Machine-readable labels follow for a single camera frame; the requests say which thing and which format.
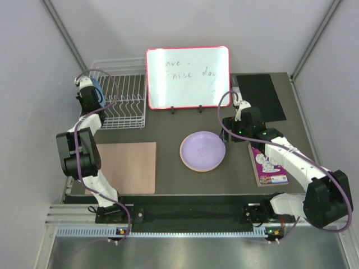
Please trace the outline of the red framed whiteboard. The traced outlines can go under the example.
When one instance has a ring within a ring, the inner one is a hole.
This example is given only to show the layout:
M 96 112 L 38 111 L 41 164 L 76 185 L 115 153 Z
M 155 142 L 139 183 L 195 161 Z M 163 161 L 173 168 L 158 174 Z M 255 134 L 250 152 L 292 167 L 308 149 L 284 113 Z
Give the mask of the red framed whiteboard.
M 148 49 L 148 106 L 152 110 L 228 106 L 229 68 L 225 46 Z

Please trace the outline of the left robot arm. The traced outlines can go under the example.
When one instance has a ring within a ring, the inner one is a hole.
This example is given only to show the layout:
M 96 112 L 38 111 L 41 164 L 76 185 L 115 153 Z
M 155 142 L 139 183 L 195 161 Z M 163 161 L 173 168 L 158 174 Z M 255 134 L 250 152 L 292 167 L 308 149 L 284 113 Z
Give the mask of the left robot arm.
M 103 90 L 95 79 L 86 77 L 79 83 L 76 99 L 81 105 L 81 117 L 74 127 L 56 135 L 62 171 L 81 182 L 96 198 L 98 208 L 89 207 L 96 214 L 96 223 L 124 223 L 129 220 L 128 210 L 120 204 L 118 192 L 101 171 L 102 161 L 94 140 L 105 120 Z

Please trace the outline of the purple plate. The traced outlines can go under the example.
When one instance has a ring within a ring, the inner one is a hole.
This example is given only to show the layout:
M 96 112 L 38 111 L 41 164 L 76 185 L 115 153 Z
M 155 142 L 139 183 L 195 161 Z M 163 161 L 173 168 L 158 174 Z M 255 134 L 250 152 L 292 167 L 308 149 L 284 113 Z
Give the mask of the purple plate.
M 191 170 L 207 172 L 223 161 L 226 149 L 222 139 L 213 132 L 200 131 L 188 135 L 181 143 L 179 154 Z

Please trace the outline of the purple book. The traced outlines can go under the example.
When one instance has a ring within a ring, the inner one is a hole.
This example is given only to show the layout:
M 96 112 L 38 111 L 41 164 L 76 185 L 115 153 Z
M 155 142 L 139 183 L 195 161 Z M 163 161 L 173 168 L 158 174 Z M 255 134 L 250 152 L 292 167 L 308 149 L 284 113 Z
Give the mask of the purple book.
M 248 151 L 258 187 L 288 184 L 287 172 L 273 159 L 248 145 Z

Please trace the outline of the black notebook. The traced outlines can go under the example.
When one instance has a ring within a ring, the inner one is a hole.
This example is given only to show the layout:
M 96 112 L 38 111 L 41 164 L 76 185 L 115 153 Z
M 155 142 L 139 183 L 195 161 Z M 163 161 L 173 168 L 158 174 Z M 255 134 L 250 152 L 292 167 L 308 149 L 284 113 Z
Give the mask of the black notebook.
M 234 75 L 232 78 L 242 98 L 258 107 L 266 122 L 286 120 L 270 74 Z

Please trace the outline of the black whiteboard stand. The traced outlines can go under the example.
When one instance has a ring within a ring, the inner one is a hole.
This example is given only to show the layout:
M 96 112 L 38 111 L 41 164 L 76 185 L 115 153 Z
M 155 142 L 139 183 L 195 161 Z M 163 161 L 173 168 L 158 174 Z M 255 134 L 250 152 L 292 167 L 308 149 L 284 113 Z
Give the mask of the black whiteboard stand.
M 204 111 L 204 107 L 202 105 L 199 106 L 188 106 L 188 107 L 170 107 L 170 112 L 172 115 L 176 114 L 177 111 L 187 111 L 187 110 L 193 110 L 197 111 L 198 113 L 202 113 Z

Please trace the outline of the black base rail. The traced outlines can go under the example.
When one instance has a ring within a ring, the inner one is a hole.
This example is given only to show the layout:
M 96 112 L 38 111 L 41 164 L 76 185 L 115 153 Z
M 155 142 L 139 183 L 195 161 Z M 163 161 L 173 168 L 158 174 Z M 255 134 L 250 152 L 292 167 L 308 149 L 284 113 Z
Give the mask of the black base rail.
M 293 223 L 294 217 L 279 216 L 266 195 L 122 196 L 131 224 L 169 227 L 192 226 L 200 221 L 226 221 L 237 225 Z

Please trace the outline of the blue plate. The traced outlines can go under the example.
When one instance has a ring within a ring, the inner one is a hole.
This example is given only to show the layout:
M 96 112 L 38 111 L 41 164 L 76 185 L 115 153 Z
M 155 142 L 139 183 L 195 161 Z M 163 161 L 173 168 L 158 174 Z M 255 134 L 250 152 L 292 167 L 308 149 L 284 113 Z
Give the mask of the blue plate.
M 95 87 L 95 92 L 98 97 L 98 103 L 100 104 L 101 107 L 105 107 L 105 97 L 104 97 L 104 92 L 103 92 L 101 85 L 94 78 L 91 78 L 90 80 L 91 80 L 93 86 Z

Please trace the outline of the orange plate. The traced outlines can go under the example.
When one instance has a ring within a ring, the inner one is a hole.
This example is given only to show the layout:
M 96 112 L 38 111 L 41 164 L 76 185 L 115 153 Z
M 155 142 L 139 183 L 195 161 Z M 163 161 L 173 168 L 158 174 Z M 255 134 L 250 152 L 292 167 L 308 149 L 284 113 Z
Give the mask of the orange plate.
M 182 162 L 191 170 L 207 172 L 215 169 L 223 161 L 225 154 L 209 154 L 205 156 L 189 153 L 180 153 Z

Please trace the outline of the pink plate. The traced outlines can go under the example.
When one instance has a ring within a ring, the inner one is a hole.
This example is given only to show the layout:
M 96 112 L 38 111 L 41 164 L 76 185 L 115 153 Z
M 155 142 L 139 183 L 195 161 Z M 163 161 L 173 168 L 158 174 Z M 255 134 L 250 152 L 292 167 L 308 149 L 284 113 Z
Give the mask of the pink plate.
M 180 149 L 182 162 L 191 170 L 207 172 L 215 169 L 223 161 L 226 150 L 224 147 L 199 147 L 182 146 Z

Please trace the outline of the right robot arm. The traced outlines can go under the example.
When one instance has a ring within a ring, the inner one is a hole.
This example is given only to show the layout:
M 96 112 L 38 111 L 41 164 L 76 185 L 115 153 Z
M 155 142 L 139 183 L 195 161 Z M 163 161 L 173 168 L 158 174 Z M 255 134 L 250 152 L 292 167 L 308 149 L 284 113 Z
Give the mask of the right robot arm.
M 262 216 L 273 222 L 281 215 L 303 217 L 312 226 L 326 230 L 326 226 L 347 218 L 344 227 L 348 230 L 352 222 L 353 202 L 349 180 L 341 171 L 330 171 L 306 157 L 275 128 L 268 128 L 257 107 L 238 110 L 241 119 L 233 120 L 227 127 L 221 116 L 217 116 L 224 132 L 258 149 L 273 159 L 299 182 L 305 194 L 280 193 L 272 196 L 262 207 Z

